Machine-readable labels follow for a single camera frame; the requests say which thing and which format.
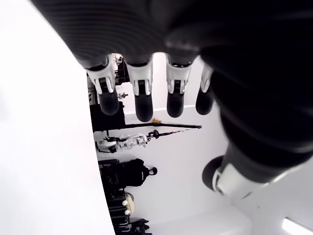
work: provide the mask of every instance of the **rod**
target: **rod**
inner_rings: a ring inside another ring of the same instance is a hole
[[[138,123],[138,124],[127,124],[125,125],[123,129],[142,127],[142,126],[170,126],[170,127],[198,128],[198,129],[202,128],[202,126],[198,126],[198,125],[167,124],[167,123]]]

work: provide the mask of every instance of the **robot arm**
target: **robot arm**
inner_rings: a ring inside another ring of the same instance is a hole
[[[182,113],[190,65],[202,57],[196,108],[207,115],[216,100],[229,138],[226,154],[203,171],[212,190],[243,198],[313,155],[312,3],[32,2],[87,70],[108,115],[118,110],[111,53],[127,62],[141,121],[153,113],[152,54],[167,54],[172,117]]]

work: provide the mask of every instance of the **white ceiling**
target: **white ceiling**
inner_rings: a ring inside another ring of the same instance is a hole
[[[212,158],[224,154],[227,147],[218,108],[215,106],[207,116],[199,115],[195,107],[190,107],[185,108],[179,118],[170,118],[166,111],[155,112],[154,117],[162,121],[202,125],[203,128],[152,139],[145,148],[136,146],[104,157],[122,161],[141,158],[145,164],[158,168],[157,176],[148,177],[142,186],[127,188],[135,197],[134,216],[143,216],[151,224],[158,224],[230,205],[225,197],[207,188],[201,179],[205,165]],[[110,131],[110,136],[148,134],[153,129]],[[175,130],[179,128],[158,128],[160,133]]]
[[[233,206],[152,225],[153,235],[250,235],[251,222]]]
[[[313,229],[313,160],[275,184],[237,202],[252,219],[252,235],[287,235],[283,219],[289,217]]]

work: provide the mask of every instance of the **black bag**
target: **black bag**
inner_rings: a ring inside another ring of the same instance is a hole
[[[145,219],[140,219],[135,222],[132,222],[131,232],[139,232],[144,234],[146,230],[150,228],[148,225],[146,225],[146,223],[149,223],[149,221]]]
[[[135,159],[116,165],[116,174],[120,188],[140,186],[149,175],[156,175],[155,167],[150,170],[143,165],[143,160]]]

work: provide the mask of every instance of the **white plastic bracket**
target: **white plastic bracket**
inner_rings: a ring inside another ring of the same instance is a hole
[[[127,66],[131,84],[133,85],[134,94],[139,95],[138,81],[144,80],[146,95],[150,95],[151,90],[152,90],[152,73],[153,73],[152,58],[150,58],[150,61],[148,62],[148,64],[141,66],[141,67],[131,66],[127,64],[127,62],[126,62],[126,66]]]
[[[192,64],[186,67],[173,66],[170,64],[168,56],[166,55],[166,81],[169,93],[173,94],[174,92],[175,80],[180,80],[180,93],[185,93],[191,71],[191,65]]]
[[[206,93],[209,89],[212,73],[213,69],[207,64],[204,64],[200,83],[200,87],[203,93]]]
[[[245,178],[232,164],[228,164],[219,175],[219,178],[213,177],[213,185],[215,184],[213,188],[231,199],[242,199],[254,190],[268,185],[268,183],[257,183]]]
[[[90,71],[90,70],[86,71],[92,83],[94,84],[98,94],[102,94],[102,89],[99,81],[100,78],[106,79],[109,93],[113,93],[115,89],[115,71],[113,66],[112,54],[108,55],[108,65],[104,69],[99,71]]]
[[[141,145],[143,143],[148,143],[148,138],[146,135],[141,135],[139,137],[136,138],[137,144]]]

